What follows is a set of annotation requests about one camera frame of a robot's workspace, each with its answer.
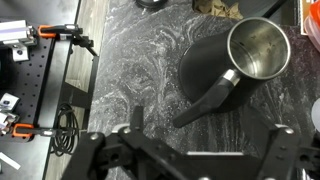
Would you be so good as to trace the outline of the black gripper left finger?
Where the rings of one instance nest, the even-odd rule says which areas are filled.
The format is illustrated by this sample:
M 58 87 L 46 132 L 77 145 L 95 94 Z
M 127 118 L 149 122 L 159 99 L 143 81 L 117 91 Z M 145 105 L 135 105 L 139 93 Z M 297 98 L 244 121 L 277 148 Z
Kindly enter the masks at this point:
M 110 135 L 83 135 L 61 180 L 105 180 L 116 167 L 133 180 L 157 180 L 149 153 L 152 140 L 143 134 L 143 124 L 144 108 L 136 106 L 130 123 L 120 124 Z

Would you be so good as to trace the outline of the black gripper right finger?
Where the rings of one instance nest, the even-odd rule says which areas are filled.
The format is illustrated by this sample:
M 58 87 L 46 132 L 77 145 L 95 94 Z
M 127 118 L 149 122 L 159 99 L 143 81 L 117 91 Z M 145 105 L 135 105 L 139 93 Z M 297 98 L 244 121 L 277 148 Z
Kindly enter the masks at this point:
M 273 123 L 252 106 L 244 107 L 241 126 L 258 153 L 257 180 L 292 180 L 297 169 L 305 170 L 311 179 L 319 180 L 317 136 L 304 144 L 292 128 Z

